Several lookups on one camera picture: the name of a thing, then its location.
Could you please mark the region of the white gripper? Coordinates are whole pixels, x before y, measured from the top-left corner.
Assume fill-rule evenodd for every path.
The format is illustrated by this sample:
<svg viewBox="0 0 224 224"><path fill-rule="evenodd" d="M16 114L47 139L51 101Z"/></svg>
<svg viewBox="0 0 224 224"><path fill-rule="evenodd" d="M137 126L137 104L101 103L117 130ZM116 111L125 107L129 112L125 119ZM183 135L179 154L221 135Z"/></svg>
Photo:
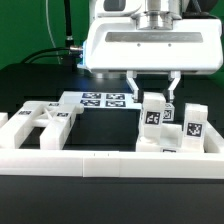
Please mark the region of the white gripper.
<svg viewBox="0 0 224 224"><path fill-rule="evenodd" d="M96 19L88 33L85 65L92 72L126 72L135 103L143 92L135 82L138 74L166 73L170 85L167 100L184 74L212 74L223 64L222 24L218 19L183 19L171 30L138 30L128 17Z"/></svg>

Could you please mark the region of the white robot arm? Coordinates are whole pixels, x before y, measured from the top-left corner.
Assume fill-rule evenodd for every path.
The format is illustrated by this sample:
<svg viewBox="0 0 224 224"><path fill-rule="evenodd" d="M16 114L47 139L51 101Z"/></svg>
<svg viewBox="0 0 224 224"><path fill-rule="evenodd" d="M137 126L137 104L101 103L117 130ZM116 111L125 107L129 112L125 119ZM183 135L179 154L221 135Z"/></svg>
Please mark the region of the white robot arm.
<svg viewBox="0 0 224 224"><path fill-rule="evenodd" d="M90 26L79 66L95 74L166 74L169 101L183 74L213 74L223 64L222 22L197 0L89 0Z"/></svg>

